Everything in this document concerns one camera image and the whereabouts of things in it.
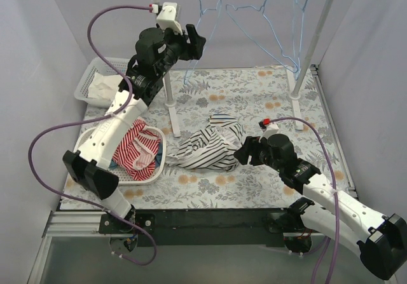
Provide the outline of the black white striped tank top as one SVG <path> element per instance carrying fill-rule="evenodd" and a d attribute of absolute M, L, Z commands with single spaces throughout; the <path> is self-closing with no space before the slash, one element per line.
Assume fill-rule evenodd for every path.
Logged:
<path fill-rule="evenodd" d="M 187 170 L 232 171 L 238 166 L 233 153 L 242 147 L 244 128 L 228 114 L 213 114 L 205 128 L 185 140 L 166 163 Z"/>

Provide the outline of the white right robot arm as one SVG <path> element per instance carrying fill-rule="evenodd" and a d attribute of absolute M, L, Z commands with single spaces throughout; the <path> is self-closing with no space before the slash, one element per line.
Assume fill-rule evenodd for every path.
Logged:
<path fill-rule="evenodd" d="M 273 168 L 287 187 L 308 200 L 307 204 L 296 203 L 299 209 L 287 216 L 292 230 L 300 232 L 307 227 L 338 241 L 381 280 L 391 279 L 406 263 L 406 221 L 334 189 L 316 166 L 297 157 L 287 136 L 247 137 L 234 157 L 243 165 Z"/>

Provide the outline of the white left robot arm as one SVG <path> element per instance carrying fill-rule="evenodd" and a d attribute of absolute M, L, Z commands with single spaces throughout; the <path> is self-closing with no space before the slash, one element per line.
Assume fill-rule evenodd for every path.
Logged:
<path fill-rule="evenodd" d="M 121 233 L 135 227 L 135 208 L 118 189 L 119 178 L 108 170 L 113 154 L 132 123 L 161 90 L 172 66 L 179 60 L 200 59 L 205 43 L 193 24 L 186 25 L 181 33 L 164 27 L 143 30 L 108 109 L 108 119 L 96 126 L 76 152 L 67 151 L 63 156 L 73 181 L 94 193 L 102 206 L 115 214 L 113 225 Z"/>

